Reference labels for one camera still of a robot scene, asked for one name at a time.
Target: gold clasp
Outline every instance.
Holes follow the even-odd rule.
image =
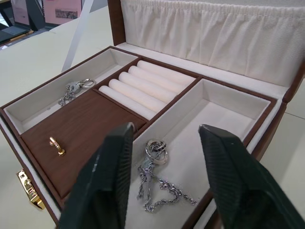
[[[32,204],[34,204],[36,207],[44,210],[45,206],[38,196],[37,192],[35,191],[31,180],[28,178],[28,176],[25,174],[24,170],[22,169],[19,173],[16,174],[19,178],[19,181],[21,182],[24,191],[27,193],[28,198]]]
[[[57,148],[59,156],[64,156],[66,154],[65,150],[61,148],[61,146],[53,137],[50,137],[50,145],[55,146]]]

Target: cream fabric lining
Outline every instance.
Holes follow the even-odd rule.
[[[121,3],[128,44],[284,87],[304,57],[304,7]]]

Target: jewelry tray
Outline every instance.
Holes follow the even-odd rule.
[[[110,79],[118,79],[120,73],[127,72],[140,60],[195,78],[151,120],[98,90]],[[85,78],[94,79],[97,84],[60,108],[57,102],[65,85]],[[193,214],[202,214],[211,200],[197,131],[199,125],[226,129],[247,146],[276,101],[263,94],[109,47],[3,106],[0,128],[57,222],[79,170],[102,144],[103,136],[115,126],[134,122],[136,132],[126,228],[156,228],[168,223],[173,228],[181,228]],[[66,149],[65,156],[58,156],[56,149],[49,145],[50,136]],[[152,138],[165,140],[169,153],[169,161],[156,168],[156,174],[176,184],[198,202],[197,206],[180,200],[177,205],[165,206],[156,214],[144,212],[143,203],[136,198],[140,183],[136,170],[145,157],[144,146]],[[154,200],[165,197],[166,192],[159,190],[158,185],[155,188]]]

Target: gold latch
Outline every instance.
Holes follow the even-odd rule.
[[[19,178],[19,181],[21,182],[24,191],[27,193],[28,198],[30,199],[30,202],[34,204],[36,207],[40,209],[44,209],[45,206],[38,196],[37,192],[35,191],[31,180],[28,178],[28,176],[25,174],[24,170],[22,169],[19,173],[16,174]]]

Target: key ring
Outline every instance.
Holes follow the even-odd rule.
[[[164,157],[161,160],[158,160],[152,156],[152,150],[155,152],[164,153]],[[148,158],[157,165],[163,165],[168,160],[168,153],[166,151],[166,143],[164,141],[160,141],[157,139],[151,139],[149,140],[145,145],[145,152],[148,156]]]
[[[80,83],[80,88],[89,88],[95,85],[95,81],[91,79],[85,79],[83,81],[79,81]]]

